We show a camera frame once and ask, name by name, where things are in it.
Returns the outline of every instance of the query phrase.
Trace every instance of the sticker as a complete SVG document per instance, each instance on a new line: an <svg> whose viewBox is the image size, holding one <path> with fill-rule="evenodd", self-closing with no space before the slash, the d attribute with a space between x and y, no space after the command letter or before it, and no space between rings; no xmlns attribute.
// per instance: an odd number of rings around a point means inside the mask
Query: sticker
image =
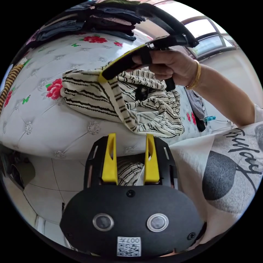
<svg viewBox="0 0 263 263"><path fill-rule="evenodd" d="M117 256L119 257L140 257L141 256L141 238L128 238L118 236Z"/></svg>

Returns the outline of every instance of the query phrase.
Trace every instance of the striped cloth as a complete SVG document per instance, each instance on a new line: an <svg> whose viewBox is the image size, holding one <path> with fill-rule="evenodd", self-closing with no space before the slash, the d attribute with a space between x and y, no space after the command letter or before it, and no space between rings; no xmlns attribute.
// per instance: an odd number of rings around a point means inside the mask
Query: striped cloth
<svg viewBox="0 0 263 263"><path fill-rule="evenodd" d="M122 122L130 131L157 137L175 138L183 134L180 95L166 92L148 68L122 72L105 84L98 82L102 68L63 73L61 96L72 109L94 118ZM145 100L136 100L136 85L151 88Z"/></svg>
<svg viewBox="0 0 263 263"><path fill-rule="evenodd" d="M135 185L144 166L145 154L117 157L118 185Z"/></svg>
<svg viewBox="0 0 263 263"><path fill-rule="evenodd" d="M5 100L8 99L8 98L7 98L7 97L8 97L7 94L9 93L9 90L10 90L13 82L15 81L17 75L19 74L19 72L21 71L21 69L23 68L23 66L24 66L24 65L22 65L22 64L17 65L17 66L14 66L14 67L10 70L10 72L9 72L7 78L6 78L5 87L4 87L4 89L3 89L3 91L2 91L2 93L1 93L1 95L0 95L0 113L1 113L1 111L2 111L2 108L3 108L3 105L4 105L4 103L5 103Z"/></svg>

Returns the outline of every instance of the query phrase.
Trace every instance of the floral bedsheet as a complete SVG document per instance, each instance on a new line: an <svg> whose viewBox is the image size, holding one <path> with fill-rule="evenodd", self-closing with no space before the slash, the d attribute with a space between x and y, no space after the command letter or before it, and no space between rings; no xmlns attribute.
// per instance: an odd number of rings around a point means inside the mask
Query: floral bedsheet
<svg viewBox="0 0 263 263"><path fill-rule="evenodd" d="M149 41L135 32L134 42L105 34L66 36L26 54L27 64L14 81L0 116L0 143L23 153L58 159L86 159L93 143L109 133L117 134L117 154L145 151L145 137L122 123L90 118L69 108L60 96L62 73L70 69L92 70ZM167 143L199 137L191 106L183 87L181 119L185 133Z"/></svg>

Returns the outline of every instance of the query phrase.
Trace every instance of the white wall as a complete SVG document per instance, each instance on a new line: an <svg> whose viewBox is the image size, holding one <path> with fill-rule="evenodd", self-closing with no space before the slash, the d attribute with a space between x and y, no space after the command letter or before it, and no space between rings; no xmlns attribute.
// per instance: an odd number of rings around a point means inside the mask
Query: white wall
<svg viewBox="0 0 263 263"><path fill-rule="evenodd" d="M161 27L151 22L150 20L146 20L144 22L141 22L140 24L136 24L135 28L147 34L153 39L169 35L165 30L163 30Z"/></svg>
<svg viewBox="0 0 263 263"><path fill-rule="evenodd" d="M242 50L227 51L213 56L202 63L220 72L241 88L255 104L263 108L262 86L252 64ZM216 116L218 120L227 120L209 102L205 101L205 106L209 116ZM230 125L227 122L211 121L210 123L212 130Z"/></svg>

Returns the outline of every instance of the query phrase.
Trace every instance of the striped towel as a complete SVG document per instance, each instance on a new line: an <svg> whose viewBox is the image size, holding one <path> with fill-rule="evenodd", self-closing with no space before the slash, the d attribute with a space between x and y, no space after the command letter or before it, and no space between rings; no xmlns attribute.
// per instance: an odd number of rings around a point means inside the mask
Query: striped towel
<svg viewBox="0 0 263 263"><path fill-rule="evenodd" d="M8 97L7 94L9 93L9 90L10 90L13 82L15 81L17 75L19 74L19 72L21 71L23 66L24 66L23 64L19 64L17 66L14 66L10 70L10 72L9 72L7 78L6 78L5 87L4 87L4 89L3 89L3 91L2 91L2 93L0 95L0 113L2 111L2 108L3 108L3 105L5 103L5 100L8 99L7 98Z"/></svg>
<svg viewBox="0 0 263 263"><path fill-rule="evenodd" d="M122 72L105 84L98 82L102 68L94 71L71 70L63 73L61 96L72 109L94 118L122 122L130 131L163 138L183 134L180 95L166 92L148 68ZM145 100L136 100L137 85L151 88Z"/></svg>

